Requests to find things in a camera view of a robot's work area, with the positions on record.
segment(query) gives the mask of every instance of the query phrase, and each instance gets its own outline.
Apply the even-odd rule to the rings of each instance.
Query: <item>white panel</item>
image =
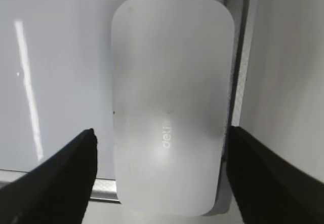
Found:
[[[213,0],[129,0],[112,23],[117,192],[135,209],[215,203],[234,22]]]
[[[324,182],[324,0],[259,0],[240,125]]]

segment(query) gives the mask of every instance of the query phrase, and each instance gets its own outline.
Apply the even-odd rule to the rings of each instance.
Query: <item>white rounded rectangular device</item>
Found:
[[[215,203],[234,24],[214,0],[128,0],[112,22],[121,203],[195,216]]]

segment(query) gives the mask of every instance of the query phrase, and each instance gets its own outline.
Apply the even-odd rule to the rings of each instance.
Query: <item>glossy white surface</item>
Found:
[[[184,216],[215,204],[234,22],[214,0],[128,0],[112,22],[117,195]]]
[[[0,0],[0,169],[29,171],[94,128],[98,177],[114,178],[110,26],[124,1]]]

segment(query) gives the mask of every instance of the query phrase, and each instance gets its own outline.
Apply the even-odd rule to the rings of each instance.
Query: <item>deli logo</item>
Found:
[[[169,120],[164,120],[164,124],[162,127],[162,144],[165,149],[169,149],[171,147],[171,134],[171,122]]]

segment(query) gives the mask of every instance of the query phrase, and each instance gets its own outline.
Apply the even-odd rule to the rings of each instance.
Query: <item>white wall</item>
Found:
[[[240,125],[324,182],[324,0],[259,0]]]
[[[0,0],[0,169],[30,171],[94,128],[98,177],[115,178],[110,29],[124,1]]]
[[[183,217],[140,213],[122,205],[89,202],[83,224],[243,224],[235,201],[227,214],[215,216]]]

